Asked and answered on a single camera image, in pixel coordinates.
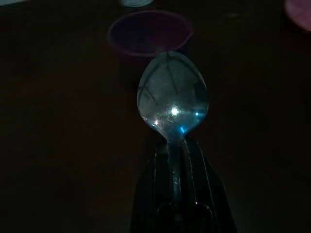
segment table surface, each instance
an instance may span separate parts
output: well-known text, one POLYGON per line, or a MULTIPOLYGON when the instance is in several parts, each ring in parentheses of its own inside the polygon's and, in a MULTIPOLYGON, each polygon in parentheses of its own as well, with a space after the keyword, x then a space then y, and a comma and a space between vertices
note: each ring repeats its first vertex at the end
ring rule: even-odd
MULTIPOLYGON (((161 139, 106 43, 133 9, 74 2, 0 8, 1 232, 128 232, 136 182, 161 139)), ((191 136, 226 187, 238 231, 310 232, 310 34, 280 0, 146 9, 193 23, 189 58, 211 102, 191 136)))

